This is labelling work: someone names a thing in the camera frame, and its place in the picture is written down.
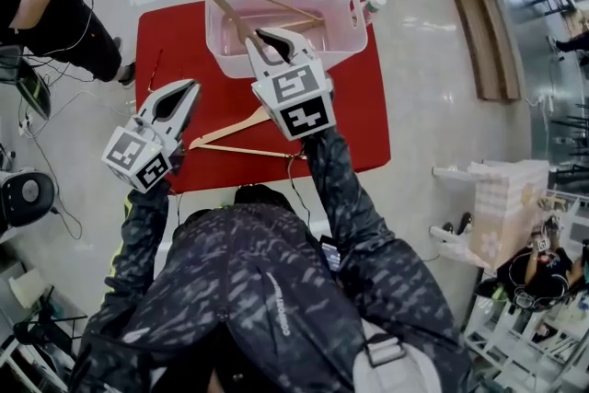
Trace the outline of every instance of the table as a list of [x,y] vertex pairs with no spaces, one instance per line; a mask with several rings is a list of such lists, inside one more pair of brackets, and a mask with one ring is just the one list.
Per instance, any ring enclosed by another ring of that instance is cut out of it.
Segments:
[[[182,139],[186,146],[203,134],[245,120],[260,106],[251,91],[253,79],[226,77],[206,46],[204,2],[147,12],[139,20],[135,94],[137,108],[159,62],[152,89],[181,78],[196,79],[201,97]],[[350,145],[356,171],[383,166],[390,160],[387,107],[372,27],[368,46],[329,70],[335,85],[338,128]],[[258,124],[213,144],[293,154],[299,142],[288,142],[271,121]],[[287,160],[209,149],[187,152],[172,180],[175,192],[233,187],[287,179]],[[309,175],[305,161],[296,160],[292,176]]]

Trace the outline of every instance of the tiled floor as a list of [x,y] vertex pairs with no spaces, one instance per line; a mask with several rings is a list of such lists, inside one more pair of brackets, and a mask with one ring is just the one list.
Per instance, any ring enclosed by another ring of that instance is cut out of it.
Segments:
[[[131,60],[141,14],[192,1],[96,0],[95,9],[109,31],[123,38],[125,59]],[[468,192],[451,197],[455,194],[432,178],[432,166],[529,156],[529,113],[524,102],[504,106],[476,99],[467,44],[453,0],[388,0],[375,31],[387,95],[392,159],[386,166],[362,174],[361,181],[389,226],[424,259],[430,259],[436,251],[428,226],[448,218],[457,222],[466,209],[460,203],[469,197]],[[67,73],[89,78],[74,67]],[[127,102],[133,100],[133,90],[117,84],[82,84],[64,77],[53,87],[53,109],[61,108],[80,90],[92,92],[118,110],[129,111]],[[20,166],[46,169],[32,140],[17,134],[18,103],[16,91],[2,87],[3,143],[17,150]],[[98,308],[110,258],[121,242],[122,202],[128,189],[100,162],[100,155],[115,125],[124,123],[124,117],[88,95],[79,96],[55,115],[38,141],[57,174],[67,209],[82,221],[84,235],[73,241],[61,219],[48,215],[13,239],[18,253],[87,313]],[[295,183],[311,208],[312,221],[322,220],[324,214],[311,180],[297,179]],[[283,191],[303,214],[287,182],[271,186]],[[186,194],[180,217],[228,202],[234,190]],[[172,202],[165,240],[177,224],[174,199]],[[429,266],[461,318],[475,270],[444,259]]]

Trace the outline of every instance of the red table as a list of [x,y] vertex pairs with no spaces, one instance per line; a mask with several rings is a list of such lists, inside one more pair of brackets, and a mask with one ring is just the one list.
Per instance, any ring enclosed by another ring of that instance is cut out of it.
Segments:
[[[139,19],[135,93],[137,108],[161,51],[152,89],[184,78],[200,82],[201,98],[191,125],[183,134],[188,147],[193,139],[245,120],[260,106],[251,91],[253,79],[226,77],[206,46],[204,2],[147,12]],[[390,159],[387,108],[380,62],[372,27],[363,52],[329,70],[335,83],[334,109],[338,128],[350,145],[356,171],[383,166]],[[222,138],[212,144],[293,154],[298,142],[288,142],[271,121]],[[287,179],[287,159],[253,156],[209,149],[187,152],[176,192],[233,187]],[[305,161],[296,160],[293,177],[308,175]]]

